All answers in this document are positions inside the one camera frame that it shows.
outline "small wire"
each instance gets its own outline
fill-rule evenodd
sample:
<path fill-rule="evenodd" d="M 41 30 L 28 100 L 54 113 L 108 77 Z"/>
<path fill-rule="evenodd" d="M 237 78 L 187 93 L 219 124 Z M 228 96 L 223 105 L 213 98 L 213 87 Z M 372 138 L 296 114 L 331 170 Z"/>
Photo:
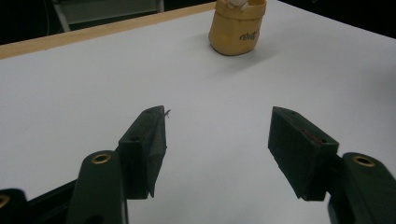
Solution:
<path fill-rule="evenodd" d="M 164 115 L 164 117 L 168 117 L 169 118 L 169 113 L 171 112 L 171 110 L 167 110 L 166 112 L 165 112 L 165 115 Z"/>
<path fill-rule="evenodd" d="M 59 30 L 58 30 L 58 32 L 56 33 L 56 35 L 58 35 L 61 31 L 62 31 L 62 26 L 61 26 L 61 28 L 59 28 Z"/>
<path fill-rule="evenodd" d="M 50 34 L 50 15 L 49 15 L 49 9 L 47 7 L 47 2 L 46 0 L 43 0 L 44 2 L 44 8 L 46 9 L 46 13 L 47 13 L 47 35 Z"/>

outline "dark background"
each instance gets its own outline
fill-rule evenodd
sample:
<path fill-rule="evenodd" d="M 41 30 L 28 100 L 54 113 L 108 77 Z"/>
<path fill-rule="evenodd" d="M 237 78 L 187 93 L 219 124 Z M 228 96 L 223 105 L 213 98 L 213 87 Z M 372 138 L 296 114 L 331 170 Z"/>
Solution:
<path fill-rule="evenodd" d="M 56 35 L 63 31 L 50 0 L 0 1 L 0 45 L 45 35 Z M 214 0 L 165 0 L 164 7 L 165 11 L 168 11 L 212 1 Z M 361 29 L 396 38 L 396 13 L 393 12 L 396 8 L 391 0 L 280 1 Z M 82 25 L 74 29 L 95 24 Z"/>

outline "screw hole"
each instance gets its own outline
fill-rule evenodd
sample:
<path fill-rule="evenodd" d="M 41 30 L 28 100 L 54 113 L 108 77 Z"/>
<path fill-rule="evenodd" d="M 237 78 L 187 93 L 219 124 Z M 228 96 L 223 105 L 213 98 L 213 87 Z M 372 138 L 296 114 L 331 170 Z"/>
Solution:
<path fill-rule="evenodd" d="M 131 138 L 131 141 L 133 141 L 133 142 L 138 142 L 139 140 L 140 140 L 139 137 L 132 137 L 132 138 Z"/>
<path fill-rule="evenodd" d="M 108 154 L 99 154 L 99 155 L 93 157 L 92 163 L 94 163 L 94 164 L 102 164 L 102 163 L 105 163 L 105 162 L 109 161 L 110 158 L 111 158 L 111 156 L 108 155 Z"/>
<path fill-rule="evenodd" d="M 316 142 L 320 142 L 320 143 L 327 143 L 326 139 L 323 138 L 319 138 L 318 136 L 315 136 L 314 134 L 310 133 L 308 130 L 306 129 L 301 129 L 300 130 L 302 133 L 305 133 L 307 136 L 309 136 L 311 139 L 313 139 Z"/>
<path fill-rule="evenodd" d="M 88 217 L 85 220 L 84 224 L 101 224 L 103 223 L 104 220 L 105 219 L 102 216 L 96 215 L 96 216 Z"/>
<path fill-rule="evenodd" d="M 354 157 L 353 161 L 359 165 L 362 165 L 362 166 L 367 166 L 367 167 L 375 166 L 375 163 L 372 160 L 370 160 L 369 158 L 366 158 L 366 157 L 362 157 L 362 156 Z"/>

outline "white table surface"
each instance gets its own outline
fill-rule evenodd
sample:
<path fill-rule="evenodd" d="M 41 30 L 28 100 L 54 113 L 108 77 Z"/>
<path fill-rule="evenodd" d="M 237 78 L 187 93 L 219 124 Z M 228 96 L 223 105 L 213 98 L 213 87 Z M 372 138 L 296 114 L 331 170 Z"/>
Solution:
<path fill-rule="evenodd" d="M 267 149 L 272 106 L 301 113 L 396 174 L 396 41 L 270 0 L 255 50 L 217 54 L 214 11 L 0 61 L 0 189 L 28 199 L 171 109 L 156 197 L 130 223 L 330 223 Z"/>

